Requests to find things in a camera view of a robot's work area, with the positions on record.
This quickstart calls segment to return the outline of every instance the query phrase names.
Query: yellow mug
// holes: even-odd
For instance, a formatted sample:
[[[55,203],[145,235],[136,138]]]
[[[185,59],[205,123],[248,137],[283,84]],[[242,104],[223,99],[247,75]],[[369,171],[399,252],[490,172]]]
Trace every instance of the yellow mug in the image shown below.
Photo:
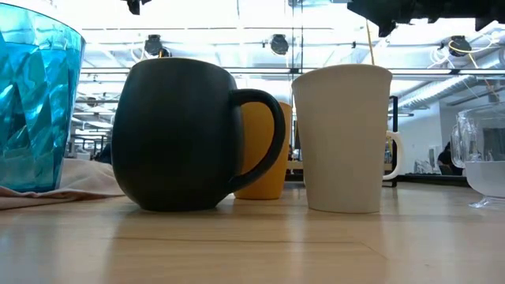
[[[275,200],[282,195],[286,177],[287,156],[291,134],[292,109],[280,103],[286,121],[286,139],[274,165],[251,185],[234,193],[235,197],[247,200]],[[262,103],[246,103],[241,106],[244,122],[244,163],[242,173],[250,171],[267,154],[274,135],[274,119]]]

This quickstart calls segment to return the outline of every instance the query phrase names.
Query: ceiling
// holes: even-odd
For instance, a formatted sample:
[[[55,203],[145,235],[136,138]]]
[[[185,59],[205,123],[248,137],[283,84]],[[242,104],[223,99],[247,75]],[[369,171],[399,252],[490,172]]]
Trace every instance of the ceiling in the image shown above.
[[[329,0],[307,1],[303,8],[295,9],[286,0],[152,0],[141,7],[140,16],[133,16],[120,0],[50,2],[72,25],[82,29],[88,43],[83,61],[87,70],[129,68],[142,58],[149,58],[143,46],[151,34],[161,35],[163,46],[175,57],[195,58],[227,68],[288,70],[371,63],[366,20],[347,10],[345,4],[332,4]],[[378,28],[370,23],[375,63],[386,68],[452,68],[447,60],[435,64],[436,59],[432,58],[440,43],[451,36],[464,35],[474,50],[483,49],[473,54],[477,60],[505,43],[503,25],[494,22],[481,32],[473,29],[473,19],[440,19],[435,24],[413,20],[381,39],[377,36]],[[286,36],[287,55],[272,52],[269,40],[274,34]],[[473,68],[468,56],[447,59],[455,68]],[[259,88],[285,99],[290,99],[290,81],[296,77],[288,73],[234,73],[234,76],[239,88]],[[94,126],[83,125],[111,127],[125,79],[126,73],[81,74],[77,101],[87,103],[76,104],[74,122],[99,121]],[[431,80],[438,79],[434,76],[397,79],[391,93],[403,95]],[[470,88],[471,91],[444,98],[443,103],[482,92],[479,88],[486,89],[482,84]],[[108,103],[90,103],[93,99]],[[459,106],[472,106],[486,99],[470,100]]]

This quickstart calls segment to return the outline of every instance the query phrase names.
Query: clear glass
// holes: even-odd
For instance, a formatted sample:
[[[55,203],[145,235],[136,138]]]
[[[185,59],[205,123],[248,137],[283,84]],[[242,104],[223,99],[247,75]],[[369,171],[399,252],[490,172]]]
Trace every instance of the clear glass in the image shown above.
[[[40,13],[0,4],[0,185],[59,185],[84,39]]]
[[[457,119],[451,138],[453,163],[466,169],[468,183],[484,195],[472,205],[505,204],[505,103],[465,110]]]

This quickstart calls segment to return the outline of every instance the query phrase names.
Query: table surface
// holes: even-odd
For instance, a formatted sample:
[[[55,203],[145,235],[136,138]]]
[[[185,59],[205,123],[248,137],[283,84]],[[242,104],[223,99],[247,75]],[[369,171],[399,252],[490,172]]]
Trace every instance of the table surface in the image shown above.
[[[0,283],[505,283],[505,211],[472,189],[401,183],[380,214],[226,198],[141,211],[126,197],[0,212]]]

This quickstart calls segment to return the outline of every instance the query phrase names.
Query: straw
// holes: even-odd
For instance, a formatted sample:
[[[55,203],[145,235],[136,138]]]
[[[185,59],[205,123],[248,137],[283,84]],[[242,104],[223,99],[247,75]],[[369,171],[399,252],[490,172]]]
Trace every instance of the straw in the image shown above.
[[[376,60],[373,57],[372,37],[370,36],[370,27],[368,26],[368,20],[366,21],[366,32],[368,35],[368,48],[370,49],[370,56],[372,57],[372,65],[375,65]]]

